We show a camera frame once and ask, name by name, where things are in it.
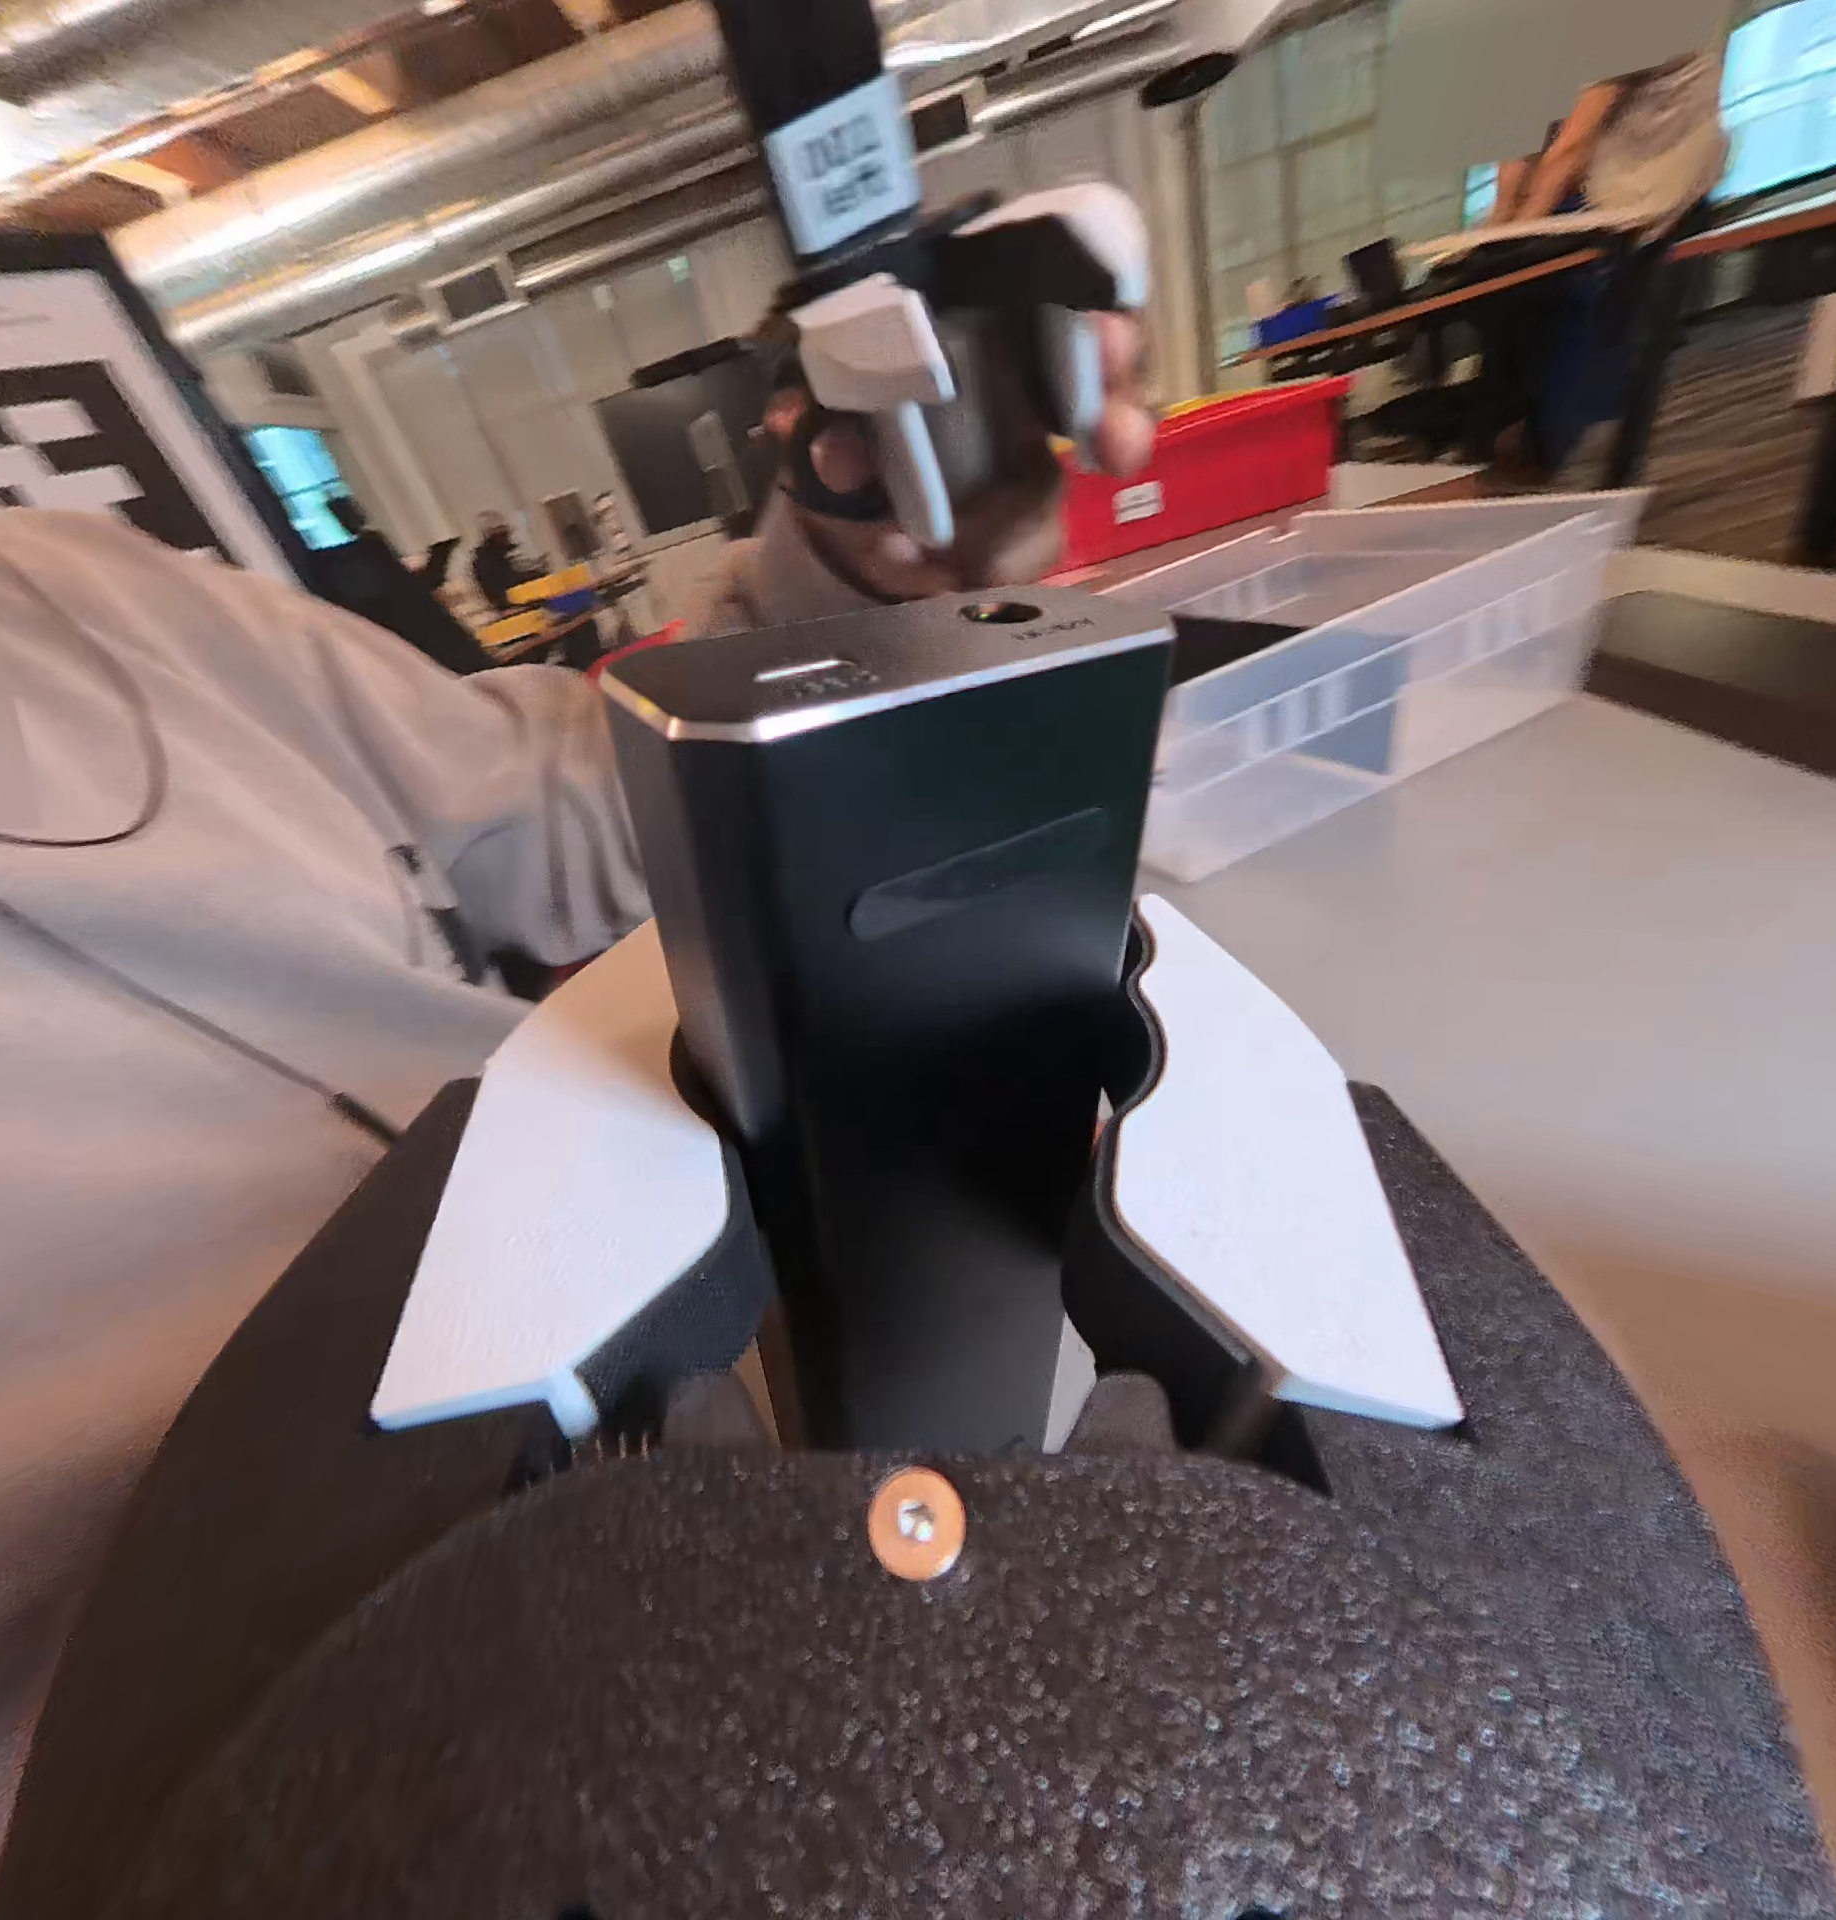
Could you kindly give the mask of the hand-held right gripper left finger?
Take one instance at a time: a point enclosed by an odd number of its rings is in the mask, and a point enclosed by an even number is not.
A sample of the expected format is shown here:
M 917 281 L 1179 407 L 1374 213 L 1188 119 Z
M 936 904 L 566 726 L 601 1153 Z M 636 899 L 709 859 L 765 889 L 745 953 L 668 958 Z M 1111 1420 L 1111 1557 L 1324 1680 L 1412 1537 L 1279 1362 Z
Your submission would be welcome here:
M 679 1091 L 645 924 L 488 1058 L 370 1399 L 389 1432 L 542 1408 L 661 1420 L 753 1348 L 771 1273 L 736 1150 Z

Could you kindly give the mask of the silver ventilation duct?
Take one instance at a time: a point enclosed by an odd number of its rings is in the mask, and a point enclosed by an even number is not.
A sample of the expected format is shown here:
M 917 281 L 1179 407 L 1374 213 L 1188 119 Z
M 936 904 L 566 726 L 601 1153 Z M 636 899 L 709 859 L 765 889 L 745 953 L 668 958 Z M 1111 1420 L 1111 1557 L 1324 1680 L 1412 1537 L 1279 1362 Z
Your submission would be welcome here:
M 673 4 L 147 215 L 110 244 L 170 336 L 210 356 L 286 339 L 750 155 L 713 11 Z

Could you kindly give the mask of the clear plastic bin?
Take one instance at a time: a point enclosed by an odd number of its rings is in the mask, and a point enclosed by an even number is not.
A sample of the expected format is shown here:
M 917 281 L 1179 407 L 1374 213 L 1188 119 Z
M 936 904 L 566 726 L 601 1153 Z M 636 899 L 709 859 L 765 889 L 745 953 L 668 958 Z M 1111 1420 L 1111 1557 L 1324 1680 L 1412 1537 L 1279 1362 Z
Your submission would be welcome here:
M 1302 637 L 1172 688 L 1143 867 L 1195 882 L 1582 693 L 1648 488 L 1299 514 L 1111 588 Z

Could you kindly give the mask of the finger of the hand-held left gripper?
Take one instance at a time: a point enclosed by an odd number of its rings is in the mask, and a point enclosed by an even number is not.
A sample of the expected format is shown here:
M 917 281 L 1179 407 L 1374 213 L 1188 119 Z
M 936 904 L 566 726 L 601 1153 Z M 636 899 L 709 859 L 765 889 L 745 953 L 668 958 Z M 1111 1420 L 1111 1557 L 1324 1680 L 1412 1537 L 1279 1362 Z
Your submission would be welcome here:
M 1052 435 L 1096 450 L 1105 366 L 1096 319 L 1135 315 L 1150 283 L 1143 216 L 1104 180 L 1018 194 L 980 215 L 980 312 L 1019 357 Z
M 921 547 L 954 543 L 954 501 L 929 414 L 954 405 L 951 357 L 923 296 L 892 276 L 866 276 L 789 315 L 809 397 L 869 429 L 888 508 Z

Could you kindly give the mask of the person's left hand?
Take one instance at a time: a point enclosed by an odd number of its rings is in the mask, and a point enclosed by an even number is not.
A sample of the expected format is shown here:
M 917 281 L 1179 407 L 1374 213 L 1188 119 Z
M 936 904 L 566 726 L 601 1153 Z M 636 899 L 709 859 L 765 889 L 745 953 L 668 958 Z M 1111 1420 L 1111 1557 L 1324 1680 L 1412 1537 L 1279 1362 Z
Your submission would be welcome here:
M 1143 392 L 1143 319 L 1110 310 L 1079 315 L 1078 333 L 1096 350 L 1101 375 L 1090 463 L 1110 476 L 1135 476 L 1157 432 Z M 717 597 L 724 630 L 734 618 L 765 627 L 869 604 L 1033 584 L 1057 563 L 1064 547 L 1066 473 L 1052 446 L 1054 429 L 996 323 L 975 323 L 967 348 L 975 353 L 971 397 L 993 470 L 982 492 L 954 505 L 954 539 L 942 547 L 912 539 L 896 516 L 860 520 L 821 512 L 783 473 L 756 532 L 727 563 Z M 881 482 L 876 447 L 862 426 L 825 426 L 805 453 L 834 498 L 867 492 Z

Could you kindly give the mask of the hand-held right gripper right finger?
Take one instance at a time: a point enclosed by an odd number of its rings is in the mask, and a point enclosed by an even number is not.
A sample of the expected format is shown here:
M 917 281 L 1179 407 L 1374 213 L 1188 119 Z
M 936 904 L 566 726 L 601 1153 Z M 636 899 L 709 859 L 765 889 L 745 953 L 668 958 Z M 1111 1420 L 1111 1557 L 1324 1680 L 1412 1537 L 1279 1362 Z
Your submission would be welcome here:
M 1258 1461 L 1316 1412 L 1455 1436 L 1463 1402 L 1348 1077 L 1174 904 L 1135 902 L 1061 1296 L 1092 1359 L 1061 1446 Z

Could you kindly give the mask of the black and white marker board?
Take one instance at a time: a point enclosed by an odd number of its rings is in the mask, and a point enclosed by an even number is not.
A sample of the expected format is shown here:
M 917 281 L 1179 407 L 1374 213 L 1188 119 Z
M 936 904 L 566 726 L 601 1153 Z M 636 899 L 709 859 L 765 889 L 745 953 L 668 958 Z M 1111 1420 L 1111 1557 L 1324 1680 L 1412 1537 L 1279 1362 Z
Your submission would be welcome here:
M 0 509 L 107 516 L 315 590 L 279 490 L 94 234 L 0 228 Z

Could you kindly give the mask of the black divider card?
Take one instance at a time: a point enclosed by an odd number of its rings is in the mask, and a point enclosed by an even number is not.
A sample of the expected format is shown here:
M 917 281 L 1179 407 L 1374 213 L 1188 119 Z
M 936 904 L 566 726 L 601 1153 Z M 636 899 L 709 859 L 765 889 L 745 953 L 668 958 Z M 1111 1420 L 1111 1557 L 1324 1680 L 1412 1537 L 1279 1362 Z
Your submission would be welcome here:
M 1188 613 L 1174 613 L 1172 630 L 1172 688 L 1256 658 L 1269 648 L 1307 632 L 1293 622 Z

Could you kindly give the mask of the black floor lamp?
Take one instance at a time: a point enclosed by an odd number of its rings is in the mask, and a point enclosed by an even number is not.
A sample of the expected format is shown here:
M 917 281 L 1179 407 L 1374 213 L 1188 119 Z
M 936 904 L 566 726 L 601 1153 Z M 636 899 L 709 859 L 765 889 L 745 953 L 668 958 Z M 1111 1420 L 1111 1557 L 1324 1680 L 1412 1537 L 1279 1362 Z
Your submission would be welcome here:
M 1161 366 L 1167 397 L 1215 397 L 1222 377 L 1216 252 L 1207 109 L 1238 58 L 1203 51 L 1146 81 L 1152 234 L 1163 284 Z

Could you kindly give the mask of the wooden office desk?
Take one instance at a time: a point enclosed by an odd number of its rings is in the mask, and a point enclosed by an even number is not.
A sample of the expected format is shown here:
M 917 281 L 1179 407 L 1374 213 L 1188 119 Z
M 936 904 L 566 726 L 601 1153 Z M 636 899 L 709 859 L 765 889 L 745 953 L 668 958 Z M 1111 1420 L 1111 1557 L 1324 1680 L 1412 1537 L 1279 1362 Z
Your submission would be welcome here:
M 1514 258 L 1511 269 L 1466 272 L 1384 310 L 1312 329 L 1284 343 L 1259 343 L 1224 360 L 1226 368 L 1261 366 L 1270 377 L 1281 365 L 1327 365 L 1355 370 L 1398 357 L 1412 339 L 1449 323 L 1474 323 L 1478 312 L 1534 284 L 1562 283 L 1614 263 L 1635 284 L 1635 339 L 1631 377 L 1617 432 L 1602 458 L 1602 490 L 1633 488 L 1642 476 L 1664 392 L 1674 352 L 1694 321 L 1690 296 L 1700 268 L 1726 259 L 1751 262 L 1751 279 L 1737 299 L 1716 304 L 1711 319 L 1753 307 L 1796 307 L 1836 293 L 1836 187 L 1829 192 L 1711 221 L 1692 213 L 1671 234 L 1646 249 L 1628 246 L 1612 228 L 1576 228 L 1511 242 L 1494 234 L 1489 252 Z M 1808 472 L 1806 494 L 1786 557 L 1836 569 L 1836 398 L 1823 418 Z

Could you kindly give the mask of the dark screen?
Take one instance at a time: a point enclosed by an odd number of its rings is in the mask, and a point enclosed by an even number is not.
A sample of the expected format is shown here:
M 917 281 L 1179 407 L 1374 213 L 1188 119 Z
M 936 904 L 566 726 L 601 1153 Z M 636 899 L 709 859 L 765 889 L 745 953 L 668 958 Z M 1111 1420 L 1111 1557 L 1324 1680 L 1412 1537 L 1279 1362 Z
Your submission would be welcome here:
M 767 425 L 767 357 L 740 339 L 650 363 L 597 401 L 601 432 L 650 533 L 713 523 L 753 533 L 777 446 Z

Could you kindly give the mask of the red plastic bin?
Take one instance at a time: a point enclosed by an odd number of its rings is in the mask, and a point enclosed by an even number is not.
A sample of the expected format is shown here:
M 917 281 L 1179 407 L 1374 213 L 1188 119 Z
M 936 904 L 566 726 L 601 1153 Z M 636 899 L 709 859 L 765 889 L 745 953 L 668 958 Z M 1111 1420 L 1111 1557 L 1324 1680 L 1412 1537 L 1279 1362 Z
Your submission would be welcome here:
M 1331 487 L 1348 375 L 1207 401 L 1161 420 L 1127 478 L 1066 461 L 1064 545 L 1054 573 L 1113 563 L 1319 501 Z

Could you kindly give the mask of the person's left forearm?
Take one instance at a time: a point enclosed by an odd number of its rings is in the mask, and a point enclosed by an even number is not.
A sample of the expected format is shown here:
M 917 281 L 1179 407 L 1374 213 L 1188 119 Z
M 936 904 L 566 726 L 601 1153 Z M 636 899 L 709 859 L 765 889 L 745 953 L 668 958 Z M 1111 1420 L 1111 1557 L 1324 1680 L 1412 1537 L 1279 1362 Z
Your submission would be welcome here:
M 217 753 L 297 820 L 301 775 L 416 848 L 474 948 L 576 964 L 650 918 L 599 685 L 566 668 L 449 675 L 296 588 L 205 563 L 111 516 L 0 509 L 0 579 L 45 637 L 134 677 L 170 744 Z

